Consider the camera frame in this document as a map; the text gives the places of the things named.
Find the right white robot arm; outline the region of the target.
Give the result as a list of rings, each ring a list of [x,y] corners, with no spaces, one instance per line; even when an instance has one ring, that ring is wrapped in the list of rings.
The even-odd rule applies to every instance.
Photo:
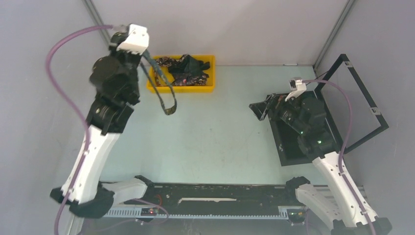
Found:
[[[304,177],[286,183],[285,200],[306,205],[333,235],[387,235],[391,222],[379,217],[351,178],[326,124],[324,104],[303,94],[299,97],[270,94],[249,108],[258,120],[282,124],[281,156],[298,153],[306,157],[326,179],[334,201],[327,200]]]

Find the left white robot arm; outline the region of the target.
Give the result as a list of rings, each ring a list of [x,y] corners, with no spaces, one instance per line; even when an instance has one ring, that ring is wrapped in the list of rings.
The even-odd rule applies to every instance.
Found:
[[[109,55],[92,67],[90,82],[96,95],[85,119],[81,150],[65,184],[50,193],[78,217],[98,219],[114,205],[133,199],[143,204],[154,200],[151,181],[143,176],[116,183],[100,181],[108,155],[139,102],[137,69],[148,45],[146,32],[118,32],[111,38]]]

